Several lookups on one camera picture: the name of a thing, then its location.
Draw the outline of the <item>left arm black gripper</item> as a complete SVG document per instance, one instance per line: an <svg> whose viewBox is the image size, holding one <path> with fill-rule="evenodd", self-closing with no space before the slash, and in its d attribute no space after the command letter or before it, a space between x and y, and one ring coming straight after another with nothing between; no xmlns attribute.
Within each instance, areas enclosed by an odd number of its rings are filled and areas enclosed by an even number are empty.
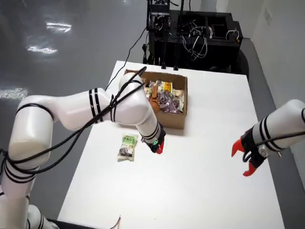
<svg viewBox="0 0 305 229"><path fill-rule="evenodd" d="M165 142L165 131L161 124L158 124L155 131L149 136L142 135L144 142L153 153L161 154L163 152Z"/></svg>

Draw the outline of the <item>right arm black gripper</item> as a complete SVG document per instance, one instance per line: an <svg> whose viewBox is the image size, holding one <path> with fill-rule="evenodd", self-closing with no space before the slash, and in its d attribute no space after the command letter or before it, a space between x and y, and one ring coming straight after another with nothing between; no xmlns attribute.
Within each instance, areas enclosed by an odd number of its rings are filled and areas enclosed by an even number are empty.
<svg viewBox="0 0 305 229"><path fill-rule="evenodd" d="M249 129L242 135L241 139L238 139L232 146L231 157L236 152L244 152L243 162L248 162L248 170L243 172L244 177L251 176L255 171L256 167L259 167L265 160L258 152L258 147L254 143L253 130Z"/></svg>

